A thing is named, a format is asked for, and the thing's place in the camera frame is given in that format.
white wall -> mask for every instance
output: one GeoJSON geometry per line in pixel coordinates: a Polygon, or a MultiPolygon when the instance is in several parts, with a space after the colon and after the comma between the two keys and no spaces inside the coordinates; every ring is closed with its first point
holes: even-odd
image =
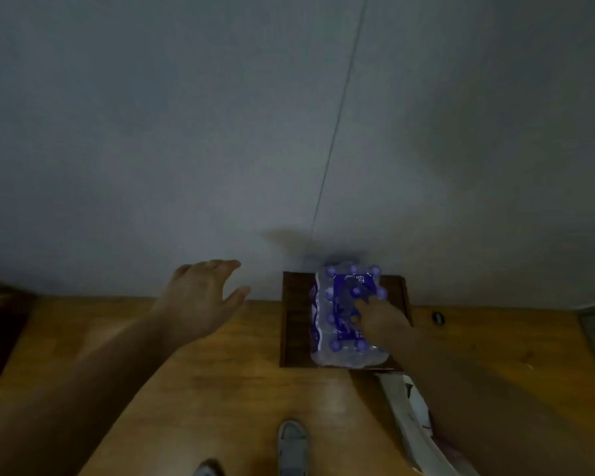
{"type": "Polygon", "coordinates": [[[0,279],[237,257],[279,299],[356,255],[414,303],[595,302],[595,0],[367,0],[352,57],[363,3],[0,0],[0,279]]]}

pack of water bottles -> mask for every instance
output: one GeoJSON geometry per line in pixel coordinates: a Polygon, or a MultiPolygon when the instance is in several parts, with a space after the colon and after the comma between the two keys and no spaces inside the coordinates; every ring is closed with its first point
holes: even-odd
{"type": "Polygon", "coordinates": [[[311,287],[311,358],[320,366],[359,369],[388,359],[388,353],[364,339],[352,320],[355,300],[386,299],[379,286],[381,269],[344,262],[316,272],[311,287]]]}

person's right hand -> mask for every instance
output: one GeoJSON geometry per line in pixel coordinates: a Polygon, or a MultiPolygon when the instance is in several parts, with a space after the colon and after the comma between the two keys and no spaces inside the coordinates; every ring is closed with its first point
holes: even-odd
{"type": "Polygon", "coordinates": [[[168,339],[176,347],[209,336],[222,326],[251,292],[242,286],[222,300],[222,288],[231,273],[240,267],[237,260],[181,265],[172,274],[151,312],[168,323],[168,339]]]}
{"type": "Polygon", "coordinates": [[[388,301],[371,296],[366,303],[362,299],[355,301],[355,308],[361,316],[357,319],[362,335],[376,346],[388,348],[392,336],[410,327],[404,313],[388,301]]]}

small black object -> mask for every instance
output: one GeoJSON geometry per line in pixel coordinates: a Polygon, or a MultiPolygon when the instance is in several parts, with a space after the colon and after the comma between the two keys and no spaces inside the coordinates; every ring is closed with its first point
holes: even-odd
{"type": "Polygon", "coordinates": [[[445,316],[440,312],[433,312],[432,313],[432,320],[438,326],[443,326],[445,324],[445,316]]]}

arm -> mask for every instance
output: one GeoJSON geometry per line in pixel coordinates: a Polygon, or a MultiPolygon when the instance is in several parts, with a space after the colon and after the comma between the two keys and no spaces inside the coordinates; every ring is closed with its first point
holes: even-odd
{"type": "Polygon", "coordinates": [[[418,386],[436,423],[482,476],[595,475],[595,436],[410,327],[388,302],[357,302],[366,338],[418,386]]]}
{"type": "Polygon", "coordinates": [[[179,347],[213,333],[250,288],[225,301],[238,261],[178,268],[150,313],[79,361],[57,384],[0,411],[0,476],[77,474],[152,374],[179,347]]]}

